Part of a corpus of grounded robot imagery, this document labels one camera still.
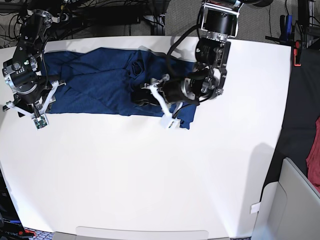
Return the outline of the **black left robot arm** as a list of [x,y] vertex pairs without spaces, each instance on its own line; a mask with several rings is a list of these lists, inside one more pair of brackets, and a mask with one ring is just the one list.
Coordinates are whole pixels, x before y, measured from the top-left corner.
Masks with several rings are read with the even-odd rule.
[[[194,26],[188,29],[165,56],[167,71],[161,79],[142,83],[131,95],[140,106],[186,103],[198,106],[201,101],[214,99],[223,93],[227,76],[227,61],[231,42],[238,33],[238,18],[243,0],[204,0]],[[195,63],[187,74],[178,72],[172,53],[193,31],[197,32]]]

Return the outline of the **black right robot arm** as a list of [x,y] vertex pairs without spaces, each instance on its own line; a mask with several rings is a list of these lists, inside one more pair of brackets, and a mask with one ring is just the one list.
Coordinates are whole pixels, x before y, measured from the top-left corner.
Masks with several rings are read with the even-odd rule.
[[26,0],[19,16],[22,20],[13,57],[3,63],[2,74],[16,103],[42,109],[40,99],[51,90],[48,76],[37,75],[44,62],[45,46],[52,24],[62,20],[67,0]]

